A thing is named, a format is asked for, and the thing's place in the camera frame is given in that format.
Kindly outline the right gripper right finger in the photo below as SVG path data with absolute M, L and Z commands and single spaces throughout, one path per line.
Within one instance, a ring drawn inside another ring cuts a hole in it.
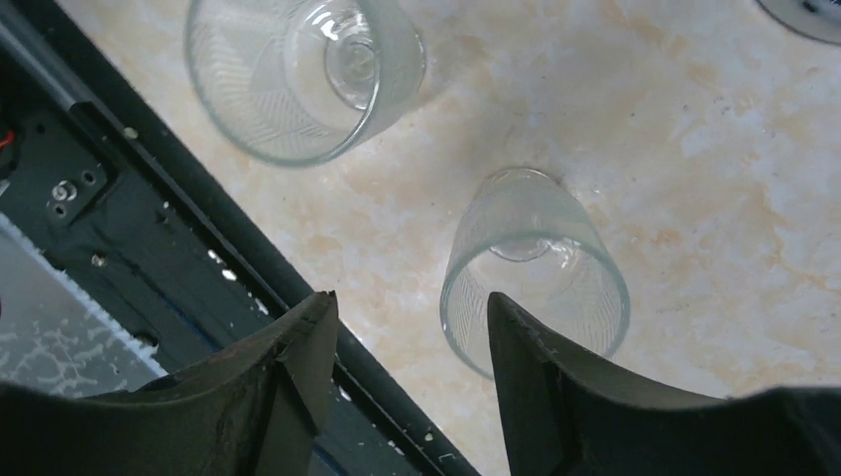
M 501 293 L 487 304 L 515 475 L 836 475 L 840 392 L 777 387 L 716 399 L 627 370 Z

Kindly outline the clear ribbed wine glass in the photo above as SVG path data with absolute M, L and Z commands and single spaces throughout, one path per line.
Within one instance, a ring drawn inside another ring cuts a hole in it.
M 587 211 L 557 179 L 530 168 L 501 170 L 478 187 L 458 223 L 439 299 L 448 344 L 486 379 L 493 292 L 606 358 L 630 324 L 626 282 Z
M 219 131 L 269 163 L 327 163 L 391 127 L 425 74 L 396 1 L 193 1 L 189 77 Z

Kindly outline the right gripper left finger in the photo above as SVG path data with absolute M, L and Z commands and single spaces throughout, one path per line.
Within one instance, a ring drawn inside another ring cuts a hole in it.
M 329 414 L 337 297 L 203 361 L 88 398 L 1 387 L 5 475 L 304 475 Z

